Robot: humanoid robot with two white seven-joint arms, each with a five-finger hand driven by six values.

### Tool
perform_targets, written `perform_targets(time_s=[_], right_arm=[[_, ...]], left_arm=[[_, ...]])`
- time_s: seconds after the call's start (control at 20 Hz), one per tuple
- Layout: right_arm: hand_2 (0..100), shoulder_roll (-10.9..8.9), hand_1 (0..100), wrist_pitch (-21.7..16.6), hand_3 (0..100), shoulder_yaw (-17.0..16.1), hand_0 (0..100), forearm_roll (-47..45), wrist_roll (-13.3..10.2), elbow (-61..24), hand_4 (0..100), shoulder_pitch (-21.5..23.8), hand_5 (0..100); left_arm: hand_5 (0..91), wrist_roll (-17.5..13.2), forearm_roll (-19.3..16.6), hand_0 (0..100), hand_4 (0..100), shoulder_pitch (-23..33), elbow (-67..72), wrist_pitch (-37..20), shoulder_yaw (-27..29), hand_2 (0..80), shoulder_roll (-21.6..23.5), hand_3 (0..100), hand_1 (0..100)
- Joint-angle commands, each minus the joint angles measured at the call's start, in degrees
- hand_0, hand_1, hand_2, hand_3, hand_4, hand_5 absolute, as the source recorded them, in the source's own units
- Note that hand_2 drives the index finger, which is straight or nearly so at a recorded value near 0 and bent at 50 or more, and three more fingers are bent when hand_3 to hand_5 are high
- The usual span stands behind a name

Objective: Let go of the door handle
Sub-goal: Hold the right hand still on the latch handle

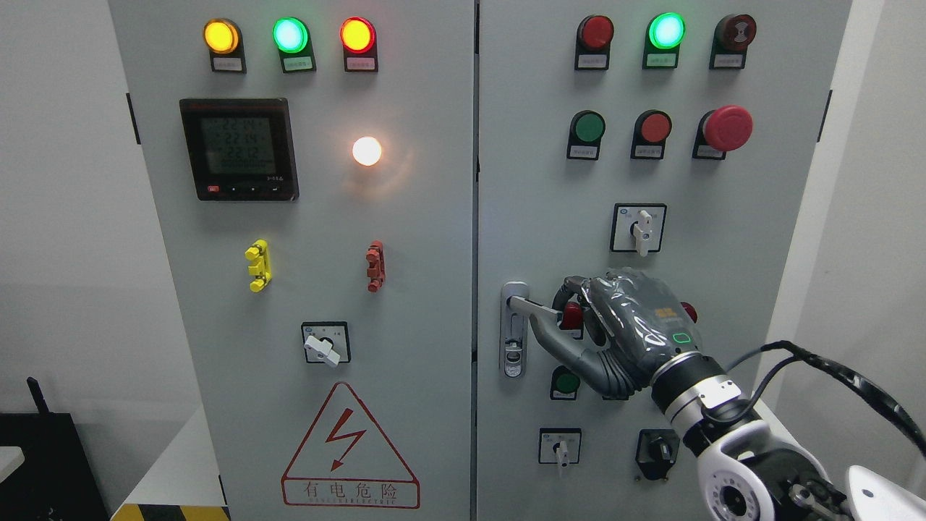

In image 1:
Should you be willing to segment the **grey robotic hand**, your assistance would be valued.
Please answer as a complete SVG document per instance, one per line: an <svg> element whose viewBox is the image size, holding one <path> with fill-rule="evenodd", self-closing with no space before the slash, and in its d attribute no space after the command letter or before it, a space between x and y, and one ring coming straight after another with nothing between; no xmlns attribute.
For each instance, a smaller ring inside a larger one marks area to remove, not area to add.
<svg viewBox="0 0 926 521"><path fill-rule="evenodd" d="M717 363L699 350L699 334L681 301L661 280L635 269L605 276L564 280L555 301L576 296L587 307L591 334L608 349L583 347L549 318L529 317L540 346L604 396L632 396L652 386L661 408L694 385L695 377L718 373Z"/></svg>

